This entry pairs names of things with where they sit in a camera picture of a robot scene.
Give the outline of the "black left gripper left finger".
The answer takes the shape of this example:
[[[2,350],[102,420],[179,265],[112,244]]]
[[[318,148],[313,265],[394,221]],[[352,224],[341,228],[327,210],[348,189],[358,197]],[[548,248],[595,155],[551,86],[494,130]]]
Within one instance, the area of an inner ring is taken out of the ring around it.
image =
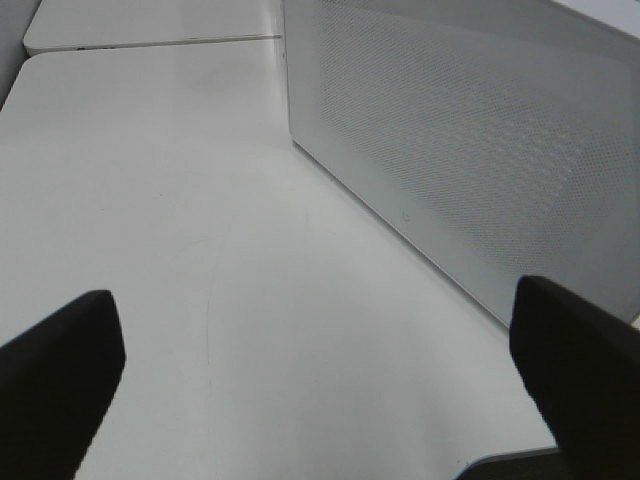
[[[2,478],[74,478],[125,363],[119,315],[108,290],[84,293],[4,344]]]

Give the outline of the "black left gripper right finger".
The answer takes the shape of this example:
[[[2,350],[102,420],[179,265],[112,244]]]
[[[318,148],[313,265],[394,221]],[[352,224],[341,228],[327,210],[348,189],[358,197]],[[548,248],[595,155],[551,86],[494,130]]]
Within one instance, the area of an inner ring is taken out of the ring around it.
[[[577,479],[639,476],[639,332],[559,284],[517,284],[509,349]]]

